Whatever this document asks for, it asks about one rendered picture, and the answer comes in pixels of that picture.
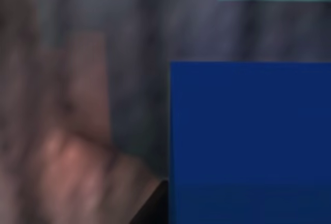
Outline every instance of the dark shape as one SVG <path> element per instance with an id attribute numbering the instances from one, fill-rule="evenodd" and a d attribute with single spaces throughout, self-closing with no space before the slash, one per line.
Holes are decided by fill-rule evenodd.
<path id="1" fill-rule="evenodd" d="M 163 181 L 130 224 L 168 224 L 168 181 Z"/>

